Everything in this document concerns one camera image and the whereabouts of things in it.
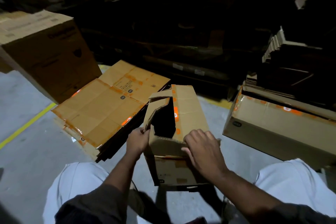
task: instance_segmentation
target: white label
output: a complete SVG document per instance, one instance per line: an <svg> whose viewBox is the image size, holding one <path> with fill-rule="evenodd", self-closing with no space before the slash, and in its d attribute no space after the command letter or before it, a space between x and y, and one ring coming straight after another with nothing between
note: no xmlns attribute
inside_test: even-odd
<svg viewBox="0 0 336 224"><path fill-rule="evenodd" d="M198 74L198 75L204 76L205 72L204 72L204 71L202 71L202 70L195 69L195 74Z"/></svg>
<svg viewBox="0 0 336 224"><path fill-rule="evenodd" d="M183 66L177 65L175 63L173 63L173 68L176 68L176 69L181 70L181 71L183 70Z"/></svg>

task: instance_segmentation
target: concrete floor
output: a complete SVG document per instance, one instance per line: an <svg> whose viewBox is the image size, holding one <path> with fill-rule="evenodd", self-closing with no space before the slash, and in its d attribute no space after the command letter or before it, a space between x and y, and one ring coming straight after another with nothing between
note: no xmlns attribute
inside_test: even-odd
<svg viewBox="0 0 336 224"><path fill-rule="evenodd" d="M37 91L18 72L0 73L0 142L10 136L51 101ZM229 169L246 180L253 182L258 171L269 164L280 162L260 151L254 150L222 135L228 109L213 105L199 97L210 130L221 138L221 150ZM46 193L65 164L91 161L53 123L54 114L48 112L13 141L0 150L0 219L2 223L39 224ZM99 164L108 172L125 153L124 145L117 154ZM158 188L153 185L143 156L137 162L133 181L138 190L145 192L153 201ZM216 190L220 199L223 195ZM186 223L204 216L208 223L219 223L219 216L198 192L162 191L158 201L161 207L166 203L171 222ZM136 223L129 212L128 223Z"/></svg>

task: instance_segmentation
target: person's left hand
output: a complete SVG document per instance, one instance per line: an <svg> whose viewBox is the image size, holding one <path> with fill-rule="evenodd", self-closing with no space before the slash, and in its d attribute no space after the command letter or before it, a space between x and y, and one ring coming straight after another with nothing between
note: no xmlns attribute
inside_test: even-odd
<svg viewBox="0 0 336 224"><path fill-rule="evenodd" d="M129 135L126 142L126 154L140 158L148 145L150 129L144 133L144 128L136 128Z"/></svg>

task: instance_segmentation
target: dark sleeve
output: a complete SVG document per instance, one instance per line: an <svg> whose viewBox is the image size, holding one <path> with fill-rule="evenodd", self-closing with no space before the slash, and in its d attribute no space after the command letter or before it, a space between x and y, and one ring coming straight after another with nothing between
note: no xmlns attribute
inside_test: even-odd
<svg viewBox="0 0 336 224"><path fill-rule="evenodd" d="M336 218L315 212L306 205L281 204L267 217L269 223L336 224Z"/></svg>
<svg viewBox="0 0 336 224"><path fill-rule="evenodd" d="M123 194L111 185L102 184L92 192L65 202L55 215L56 224L126 223L127 203Z"/></svg>

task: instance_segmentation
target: hand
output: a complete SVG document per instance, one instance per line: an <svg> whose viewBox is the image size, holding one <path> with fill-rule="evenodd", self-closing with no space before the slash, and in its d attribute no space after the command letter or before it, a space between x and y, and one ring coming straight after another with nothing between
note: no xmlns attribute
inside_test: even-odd
<svg viewBox="0 0 336 224"><path fill-rule="evenodd" d="M148 145L150 129L144 133L144 128L136 128L129 135L126 141L126 154L136 156L137 159L144 152Z"/></svg>
<svg viewBox="0 0 336 224"><path fill-rule="evenodd" d="M181 150L189 155L193 166L209 182L215 184L229 169L227 168L218 141L210 131L192 130L184 137L189 148Z"/></svg>

